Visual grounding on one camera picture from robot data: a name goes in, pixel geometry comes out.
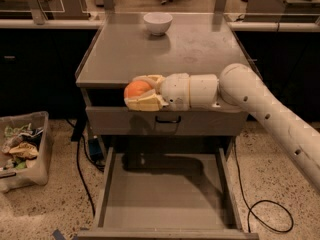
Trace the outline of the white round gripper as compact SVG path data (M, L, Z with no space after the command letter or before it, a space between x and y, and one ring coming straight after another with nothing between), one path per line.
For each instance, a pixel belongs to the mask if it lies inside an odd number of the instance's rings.
M171 111L187 111L190 107L190 76L187 73L172 74L166 78L162 75L141 75L134 81L145 81L153 89L140 95L126 90L124 101L130 110L154 112L166 107Z

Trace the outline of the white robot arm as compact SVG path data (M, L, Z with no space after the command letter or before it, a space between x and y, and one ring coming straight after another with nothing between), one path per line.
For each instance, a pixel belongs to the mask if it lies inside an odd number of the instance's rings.
M283 105L248 66L233 63L219 75L142 75L124 89L133 111L247 112L275 138L304 177L320 190L320 133Z

